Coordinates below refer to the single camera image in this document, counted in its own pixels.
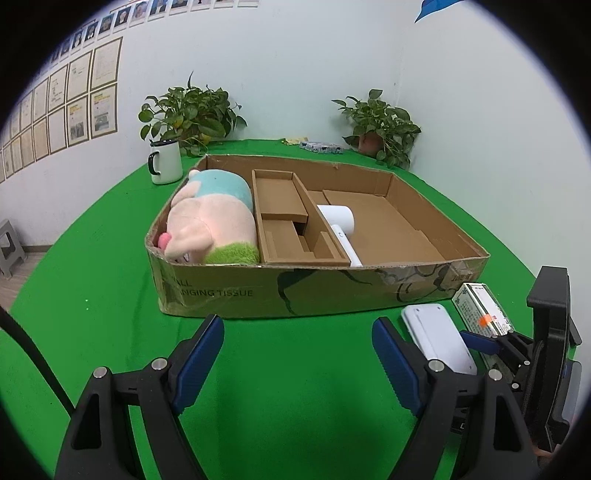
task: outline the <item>light blue fabric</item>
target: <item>light blue fabric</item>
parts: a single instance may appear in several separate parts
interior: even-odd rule
[[[191,177],[189,181],[200,181],[201,186],[195,197],[203,197],[212,193],[232,195],[240,200],[252,212],[252,194],[248,183],[240,175],[225,170],[203,170]]]

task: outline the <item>green table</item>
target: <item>green table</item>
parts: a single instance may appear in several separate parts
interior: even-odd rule
[[[244,140],[216,154],[339,160],[375,167],[347,151],[322,156],[278,141]],[[185,169],[194,159],[183,160]],[[517,330],[530,335],[525,305],[534,277],[490,232],[416,176],[397,173],[491,254],[480,280]],[[199,319],[160,313],[144,235],[175,184],[155,186],[140,168],[61,236],[12,307],[76,402],[99,365],[142,368],[190,337]],[[444,302],[461,326],[451,302]],[[284,320],[226,322],[222,351],[194,407],[181,416],[210,479],[384,480],[414,425],[400,407],[371,344],[371,324],[399,309]],[[54,471],[68,416],[17,345],[0,332],[0,397],[32,451]],[[148,479],[159,478],[138,407],[132,422]],[[438,478],[448,478],[453,436]]]

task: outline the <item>cardboard insert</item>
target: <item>cardboard insert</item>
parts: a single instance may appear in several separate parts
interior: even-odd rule
[[[264,263],[350,266],[345,250],[296,174],[253,170],[252,190]]]

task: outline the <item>metal screw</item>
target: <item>metal screw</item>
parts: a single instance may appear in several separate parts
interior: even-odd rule
[[[503,378],[503,374],[496,368],[491,368],[488,371],[488,376],[491,377],[495,382],[498,382],[501,378]]]
[[[152,361],[152,368],[154,370],[162,370],[163,368],[166,368],[166,365],[168,365],[168,362],[165,358],[157,358]]]
[[[96,367],[95,371],[92,372],[92,376],[95,378],[103,378],[107,374],[107,367]]]
[[[445,364],[441,360],[431,360],[429,362],[429,368],[434,372],[442,372]]]

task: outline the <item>white wall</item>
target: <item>white wall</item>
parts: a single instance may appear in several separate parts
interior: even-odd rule
[[[423,129],[413,172],[534,274],[542,265],[569,269],[584,341],[577,359],[589,375],[591,157],[553,79],[496,19],[460,2],[409,30],[398,103]]]
[[[258,8],[130,27],[122,32],[118,133],[44,158],[0,184],[0,218],[9,218],[27,245],[55,242],[145,161],[137,119],[145,97],[186,85],[193,70],[194,85],[222,86],[243,105],[249,126],[235,138],[342,142],[347,130],[330,100],[364,97],[371,88],[395,99],[401,40],[415,14],[413,5],[391,0],[371,8],[358,0],[261,0]]]

